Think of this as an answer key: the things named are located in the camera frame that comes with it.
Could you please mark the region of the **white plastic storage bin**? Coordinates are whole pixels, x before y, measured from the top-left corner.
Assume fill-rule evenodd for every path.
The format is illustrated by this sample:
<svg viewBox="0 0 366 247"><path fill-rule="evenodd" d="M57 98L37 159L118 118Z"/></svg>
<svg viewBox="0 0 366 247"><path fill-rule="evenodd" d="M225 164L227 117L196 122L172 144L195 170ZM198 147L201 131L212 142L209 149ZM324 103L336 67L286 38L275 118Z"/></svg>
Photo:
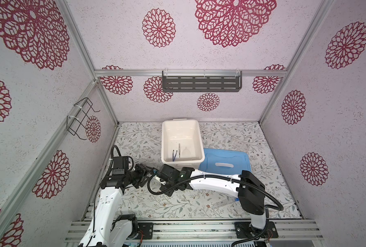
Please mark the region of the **white plastic storage bin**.
<svg viewBox="0 0 366 247"><path fill-rule="evenodd" d="M177 155L176 161L173 161L173 150L178 150L179 143L181 143L181 157ZM190 158L182 157L186 147L191 150ZM177 170L183 167L198 169L204 159L200 126L197 120L174 119L162 123L161 160L164 164Z"/></svg>

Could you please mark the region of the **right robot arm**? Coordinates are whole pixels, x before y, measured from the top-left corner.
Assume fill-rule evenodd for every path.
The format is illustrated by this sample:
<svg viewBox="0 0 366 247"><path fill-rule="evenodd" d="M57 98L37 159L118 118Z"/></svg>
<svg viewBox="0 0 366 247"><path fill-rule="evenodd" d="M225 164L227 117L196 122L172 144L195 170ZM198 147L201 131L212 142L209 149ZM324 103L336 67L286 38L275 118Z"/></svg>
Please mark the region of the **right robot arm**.
<svg viewBox="0 0 366 247"><path fill-rule="evenodd" d="M269 210L283 211L279 200L268 193L265 185L250 171L243 170L239 175L220 175L191 167L180 170L164 164L147 180L148 191L155 195L171 196L175 191L211 190L239 200L241 207L250 215L250 228L244 228L247 238L231 244L237 245L259 240L269 229Z"/></svg>

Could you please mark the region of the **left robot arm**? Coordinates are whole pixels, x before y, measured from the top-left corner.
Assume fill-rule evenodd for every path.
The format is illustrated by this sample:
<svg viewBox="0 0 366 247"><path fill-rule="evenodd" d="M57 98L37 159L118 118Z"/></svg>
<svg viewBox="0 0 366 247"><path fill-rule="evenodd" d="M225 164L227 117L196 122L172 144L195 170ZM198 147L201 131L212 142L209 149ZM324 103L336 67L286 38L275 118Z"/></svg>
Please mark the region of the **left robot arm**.
<svg viewBox="0 0 366 247"><path fill-rule="evenodd" d="M93 218L80 240L80 247L126 247L125 242L131 239L139 239L138 246L141 246L146 236L135 214L115 218L115 213L122 205L126 189L142 188L152 169L135 164L130 156L123 156L117 145L112 146L110 159L110 166L99 185L100 197L94 201Z"/></svg>

